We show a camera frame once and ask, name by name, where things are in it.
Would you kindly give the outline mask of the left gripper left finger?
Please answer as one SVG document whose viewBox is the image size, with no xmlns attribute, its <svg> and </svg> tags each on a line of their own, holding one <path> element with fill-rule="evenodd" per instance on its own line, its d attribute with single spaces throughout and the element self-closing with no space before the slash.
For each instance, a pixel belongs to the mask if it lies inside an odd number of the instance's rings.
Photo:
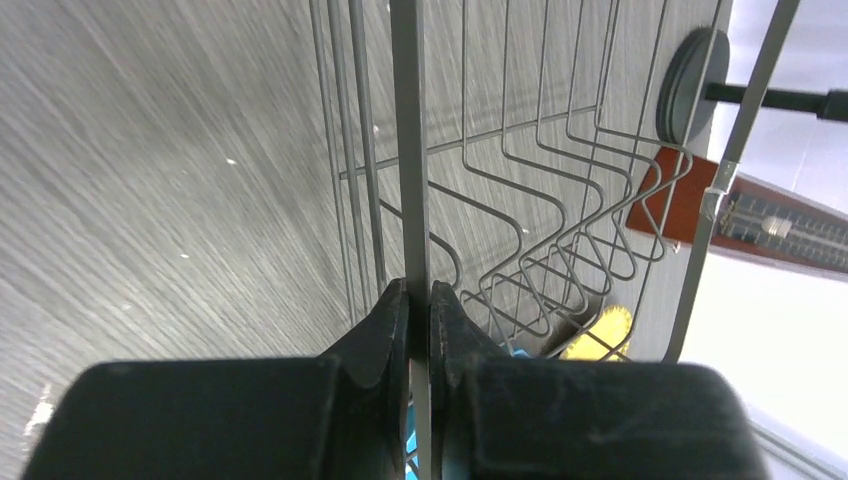
<svg viewBox="0 0 848 480">
<path fill-rule="evenodd" d="M 133 361 L 85 370 L 26 479 L 400 479 L 409 299 L 389 283 L 315 357 Z"/>
</svg>

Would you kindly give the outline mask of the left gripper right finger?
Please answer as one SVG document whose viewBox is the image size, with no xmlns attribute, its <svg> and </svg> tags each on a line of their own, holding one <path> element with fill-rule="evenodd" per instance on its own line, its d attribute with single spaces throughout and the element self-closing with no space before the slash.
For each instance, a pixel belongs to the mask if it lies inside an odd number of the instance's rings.
<svg viewBox="0 0 848 480">
<path fill-rule="evenodd" d="M 431 288 L 437 479 L 765 479 L 729 383 L 691 364 L 524 359 Z"/>
</svg>

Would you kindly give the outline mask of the black wire dish rack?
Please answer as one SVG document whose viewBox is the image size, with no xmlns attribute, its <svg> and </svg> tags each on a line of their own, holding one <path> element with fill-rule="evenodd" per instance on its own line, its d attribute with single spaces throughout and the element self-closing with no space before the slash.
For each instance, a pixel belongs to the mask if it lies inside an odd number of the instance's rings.
<svg viewBox="0 0 848 480">
<path fill-rule="evenodd" d="M 433 475 L 434 394 L 430 304 L 435 282 L 451 286 L 469 318 L 508 355 L 560 360 L 587 333 L 621 284 L 645 284 L 664 256 L 662 228 L 649 254 L 634 250 L 632 207 L 689 173 L 694 155 L 641 131 L 596 122 L 578 151 L 544 140 L 555 124 L 605 112 L 620 5 L 612 2 L 599 60 L 598 91 L 586 106 L 538 110 L 511 123 L 501 93 L 498 128 L 427 146 L 423 14 L 403 1 L 390 17 L 392 59 L 401 71 L 395 157 L 376 157 L 365 14 L 359 1 L 309 5 L 328 159 L 347 289 L 361 288 L 371 312 L 390 282 L 409 299 L 405 473 Z"/>
</svg>

